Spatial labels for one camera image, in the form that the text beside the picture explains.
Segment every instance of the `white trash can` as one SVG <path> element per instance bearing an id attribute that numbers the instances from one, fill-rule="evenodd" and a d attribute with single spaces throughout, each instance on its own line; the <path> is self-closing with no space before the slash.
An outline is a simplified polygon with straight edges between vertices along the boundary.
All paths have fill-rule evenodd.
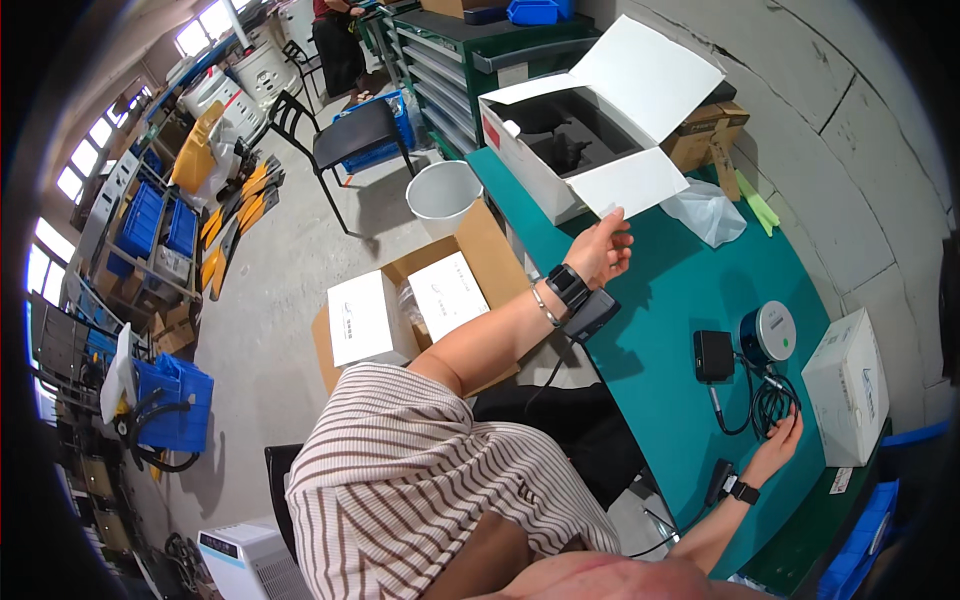
<path id="1" fill-rule="evenodd" d="M 483 184 L 462 160 L 431 164 L 407 185 L 407 205 L 435 240 L 454 233 L 481 196 Z"/>

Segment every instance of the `striped shirt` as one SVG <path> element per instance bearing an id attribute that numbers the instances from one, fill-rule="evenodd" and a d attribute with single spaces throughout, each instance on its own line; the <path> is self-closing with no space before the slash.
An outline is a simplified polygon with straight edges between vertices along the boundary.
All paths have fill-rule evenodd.
<path id="1" fill-rule="evenodd" d="M 318 598 L 419 597 L 484 511 L 522 527 L 544 556 L 578 536 L 620 553 L 607 515 L 549 436 L 475 423 L 445 386 L 389 365 L 344 371 L 286 497 Z"/>

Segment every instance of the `teal workbench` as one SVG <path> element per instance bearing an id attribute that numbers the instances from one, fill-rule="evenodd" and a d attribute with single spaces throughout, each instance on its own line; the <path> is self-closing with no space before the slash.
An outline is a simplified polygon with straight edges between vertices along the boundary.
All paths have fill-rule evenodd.
<path id="1" fill-rule="evenodd" d="M 586 214 L 553 226 L 493 150 L 474 152 L 467 161 L 541 272 L 562 262 L 573 238 L 596 220 Z M 712 175 L 701 173 L 707 180 Z M 736 331 L 744 315 L 768 300 L 782 301 L 793 314 L 797 347 L 780 371 L 801 398 L 804 436 L 793 460 L 761 490 L 710 574 L 715 579 L 726 579 L 749 561 L 824 470 L 800 371 L 827 330 L 827 312 L 783 234 L 776 229 L 768 238 L 746 202 L 736 207 L 747 228 L 716 250 L 658 206 L 630 219 L 635 238 L 630 271 L 607 286 L 622 308 L 587 343 L 675 522 L 683 525 L 700 509 L 716 459 L 729 459 L 742 470 L 758 447 L 750 428 L 731 437 L 717 426 L 707 387 L 694 377 L 693 332 Z M 726 422 L 738 426 L 748 401 L 741 367 L 717 393 Z"/>

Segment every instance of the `black wristband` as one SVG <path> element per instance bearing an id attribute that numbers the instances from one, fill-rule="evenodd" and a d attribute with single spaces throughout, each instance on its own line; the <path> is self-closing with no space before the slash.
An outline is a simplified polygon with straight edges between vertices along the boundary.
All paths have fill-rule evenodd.
<path id="1" fill-rule="evenodd" d="M 747 484 L 737 479 L 735 482 L 733 482 L 733 486 L 730 488 L 730 495 L 737 500 L 743 500 L 747 504 L 755 506 L 756 502 L 760 499 L 760 490 L 757 488 L 751 488 Z"/>
<path id="2" fill-rule="evenodd" d="M 547 287 L 564 303 L 572 315 L 587 300 L 590 290 L 570 265 L 557 265 L 546 279 Z"/>

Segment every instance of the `person in red shirt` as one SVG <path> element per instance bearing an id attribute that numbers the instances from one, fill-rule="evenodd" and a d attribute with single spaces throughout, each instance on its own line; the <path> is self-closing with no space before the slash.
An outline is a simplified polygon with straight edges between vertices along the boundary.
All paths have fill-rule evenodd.
<path id="1" fill-rule="evenodd" d="M 348 107 L 357 104 L 360 91 L 367 93 L 370 85 L 367 61 L 350 30 L 353 19 L 363 13 L 346 0 L 313 0 L 313 43 L 324 66 L 326 93 L 330 98 L 349 93 Z"/>

